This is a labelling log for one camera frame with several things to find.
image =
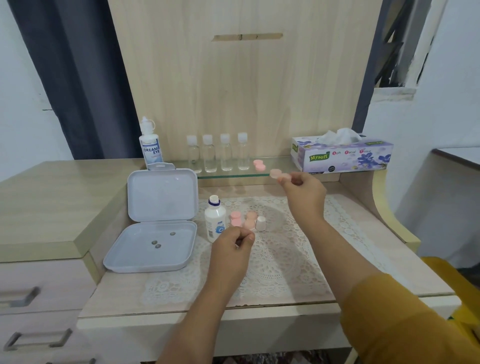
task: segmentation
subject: small white bottle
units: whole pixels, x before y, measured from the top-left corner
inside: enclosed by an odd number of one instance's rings
[[[220,134],[220,167],[222,170],[232,170],[232,146],[230,145],[230,134]]]
[[[202,165],[200,164],[200,147],[197,145],[196,135],[187,135],[188,144],[188,168],[195,173],[202,171]]]
[[[163,162],[162,151],[160,150],[160,143],[158,141],[158,135],[153,134],[155,129],[155,123],[153,120],[148,120],[145,116],[140,122],[140,130],[142,131],[142,136],[138,139],[140,140],[140,145],[142,147],[142,152],[145,158],[145,164],[148,165],[152,163]]]
[[[204,157],[205,172],[216,172],[215,147],[213,145],[213,136],[206,134],[203,137],[204,145],[202,147],[202,156]]]
[[[220,204],[216,194],[208,199],[208,207],[205,209],[205,221],[207,225],[208,240],[213,243],[225,230],[227,210]]]
[[[247,170],[250,168],[250,150],[248,148],[247,133],[239,133],[239,154],[238,167],[240,170]]]

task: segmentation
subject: mustard yellow sleeve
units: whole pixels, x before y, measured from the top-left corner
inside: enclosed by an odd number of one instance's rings
[[[388,274],[354,287],[341,324],[364,364],[480,363],[480,350]]]

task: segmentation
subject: lace doily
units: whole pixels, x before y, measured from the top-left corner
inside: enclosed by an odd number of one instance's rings
[[[228,214],[237,210],[244,215],[254,210],[267,220],[267,230],[256,233],[247,274],[228,306],[334,299],[310,243],[290,213],[286,197],[225,198],[222,203]],[[198,229],[190,262],[181,270],[151,273],[142,295],[144,304],[174,303],[176,309],[184,310],[195,299],[206,279],[212,247],[206,237],[206,207],[207,202],[201,201],[193,219]],[[365,236],[334,195],[326,198],[324,216],[360,254],[408,288],[408,281]]]

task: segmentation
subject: right hand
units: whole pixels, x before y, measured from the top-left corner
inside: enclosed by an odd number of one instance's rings
[[[326,188],[315,177],[305,172],[292,172],[292,181],[278,178],[287,194],[288,207],[295,221],[304,229],[311,223],[324,219]]]

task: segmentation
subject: open plastic box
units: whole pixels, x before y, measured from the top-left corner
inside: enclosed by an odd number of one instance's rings
[[[193,250],[198,212],[198,182],[190,169],[161,163],[160,170],[136,170],[127,180],[127,227],[105,258],[117,273],[182,269]]]

